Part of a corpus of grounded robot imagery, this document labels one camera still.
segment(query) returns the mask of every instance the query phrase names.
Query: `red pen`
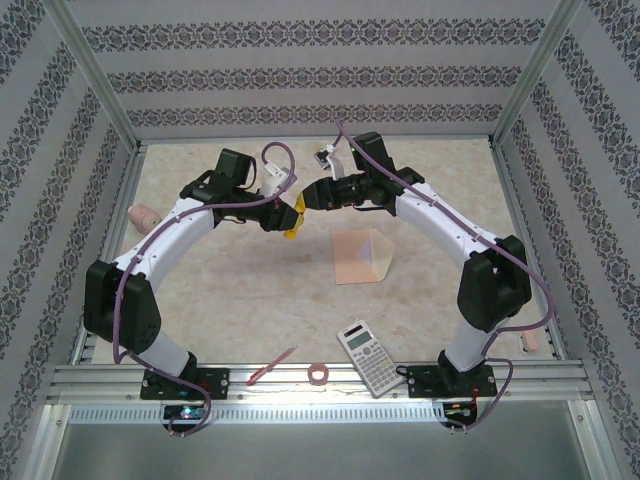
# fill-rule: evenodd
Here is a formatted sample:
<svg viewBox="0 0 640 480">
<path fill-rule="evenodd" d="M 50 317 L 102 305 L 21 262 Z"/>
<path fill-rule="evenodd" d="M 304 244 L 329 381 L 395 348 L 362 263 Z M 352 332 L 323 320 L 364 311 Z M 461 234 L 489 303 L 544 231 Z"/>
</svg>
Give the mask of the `red pen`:
<svg viewBox="0 0 640 480">
<path fill-rule="evenodd" d="M 273 370 L 273 367 L 275 367 L 277 364 L 282 362 L 282 360 L 284 360 L 289 355 L 291 355 L 296 350 L 296 348 L 298 348 L 297 345 L 291 347 L 290 349 L 288 349 L 284 353 L 282 353 L 278 358 L 276 358 L 269 365 L 267 365 L 266 367 L 262 367 L 262 368 L 258 369 L 256 371 L 256 373 L 254 373 L 253 375 L 251 375 L 251 377 L 249 377 L 249 381 L 247 382 L 247 385 L 249 385 L 249 386 L 254 385 L 258 380 L 260 380 L 260 378 L 262 378 L 263 375 L 265 375 L 267 372 L 270 372 L 271 370 Z"/>
</svg>

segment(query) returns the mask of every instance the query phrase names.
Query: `pink tape roll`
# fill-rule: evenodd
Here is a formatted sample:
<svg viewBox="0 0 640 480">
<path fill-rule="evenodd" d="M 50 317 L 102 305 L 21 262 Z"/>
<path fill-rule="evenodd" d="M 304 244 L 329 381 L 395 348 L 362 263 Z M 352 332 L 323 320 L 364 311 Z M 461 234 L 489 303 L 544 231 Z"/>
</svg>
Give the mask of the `pink tape roll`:
<svg viewBox="0 0 640 480">
<path fill-rule="evenodd" d="M 314 378 L 313 374 L 316 372 L 322 372 L 322 378 Z M 309 377 L 309 383 L 311 383 L 311 385 L 326 385 L 327 380 L 329 380 L 329 369 L 324 363 L 312 363 L 307 369 L 307 377 Z"/>
</svg>

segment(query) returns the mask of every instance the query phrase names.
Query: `patterned wallpaper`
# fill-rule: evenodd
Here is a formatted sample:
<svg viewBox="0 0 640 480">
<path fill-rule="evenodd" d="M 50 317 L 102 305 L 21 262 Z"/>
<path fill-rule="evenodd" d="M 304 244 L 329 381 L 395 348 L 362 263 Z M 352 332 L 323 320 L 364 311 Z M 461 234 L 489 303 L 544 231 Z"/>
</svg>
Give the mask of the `patterned wallpaper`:
<svg viewBox="0 0 640 480">
<path fill-rule="evenodd" d="M 104 3 L 70 5 L 151 139 L 328 134 L 335 116 L 488 134 L 556 1 Z"/>
<path fill-rule="evenodd" d="M 0 479 L 18 476 L 129 161 L 37 1 L 0 2 Z"/>
<path fill-rule="evenodd" d="M 503 154 L 564 342 L 587 365 L 623 477 L 640 478 L 640 17 L 612 5 L 581 6 Z"/>
</svg>

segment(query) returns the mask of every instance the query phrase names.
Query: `yellow tag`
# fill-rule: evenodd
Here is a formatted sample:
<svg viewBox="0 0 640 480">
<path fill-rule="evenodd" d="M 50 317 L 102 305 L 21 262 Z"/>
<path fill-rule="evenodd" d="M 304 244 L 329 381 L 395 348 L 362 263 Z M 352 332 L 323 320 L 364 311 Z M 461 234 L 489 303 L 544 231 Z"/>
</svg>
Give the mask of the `yellow tag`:
<svg viewBox="0 0 640 480">
<path fill-rule="evenodd" d="M 291 230 L 286 230 L 284 232 L 284 238 L 286 238 L 287 240 L 293 240 L 294 238 L 296 238 L 298 228 L 300 228 L 300 225 L 302 225 L 303 223 L 304 217 L 302 216 L 302 213 L 298 213 L 298 219 L 296 220 L 295 226 Z"/>
<path fill-rule="evenodd" d="M 304 204 L 304 195 L 302 195 L 302 192 L 300 192 L 300 195 L 298 195 L 298 198 L 296 199 L 296 206 L 293 208 L 298 213 L 304 213 L 307 209 Z"/>
</svg>

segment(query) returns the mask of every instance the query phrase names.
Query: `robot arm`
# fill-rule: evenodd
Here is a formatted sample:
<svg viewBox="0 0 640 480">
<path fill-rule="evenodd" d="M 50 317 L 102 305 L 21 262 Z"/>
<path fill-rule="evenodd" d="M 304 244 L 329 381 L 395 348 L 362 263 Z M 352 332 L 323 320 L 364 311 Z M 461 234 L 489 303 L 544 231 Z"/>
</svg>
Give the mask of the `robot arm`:
<svg viewBox="0 0 640 480">
<path fill-rule="evenodd" d="M 262 200 L 265 195 L 248 192 L 246 182 L 252 157 L 224 149 L 215 170 L 204 172 L 185 186 L 171 212 L 142 241 L 113 263 L 94 262 L 87 271 L 85 287 L 85 328 L 108 342 L 113 340 L 113 316 L 118 283 L 133 257 L 138 256 L 150 237 L 155 240 L 135 264 L 125 284 L 121 306 L 120 344 L 147 364 L 170 375 L 192 380 L 196 358 L 161 331 L 161 318 L 155 292 L 166 274 L 191 246 L 215 229 L 225 217 L 255 221 L 264 231 L 289 232 L 302 223 L 293 208 L 275 199 L 250 208 L 236 208 L 239 203 Z M 271 173 L 266 190 L 277 189 L 286 176 Z M 184 212 L 211 204 L 228 204 L 229 208 L 204 210 L 188 215 Z M 173 217 L 179 221 L 162 227 Z"/>
<path fill-rule="evenodd" d="M 454 386 L 460 375 L 471 374 L 476 367 L 481 366 L 485 360 L 482 351 L 488 339 L 531 299 L 527 274 L 493 250 L 484 247 L 477 238 L 483 237 L 501 246 L 526 263 L 524 246 L 514 236 L 499 239 L 495 234 L 464 218 L 448 206 L 429 184 L 424 183 L 424 178 L 414 170 L 396 170 L 382 137 L 376 132 L 359 135 L 354 140 L 376 162 L 447 207 L 475 232 L 476 236 L 465 232 L 435 205 L 405 190 L 373 168 L 354 148 L 352 152 L 356 167 L 362 173 L 343 178 L 335 178 L 334 175 L 334 178 L 320 179 L 303 190 L 298 199 L 299 204 L 314 210 L 334 210 L 370 201 L 428 235 L 460 268 L 462 279 L 457 303 L 466 321 L 462 322 L 452 343 L 438 359 L 442 379 Z"/>
</svg>

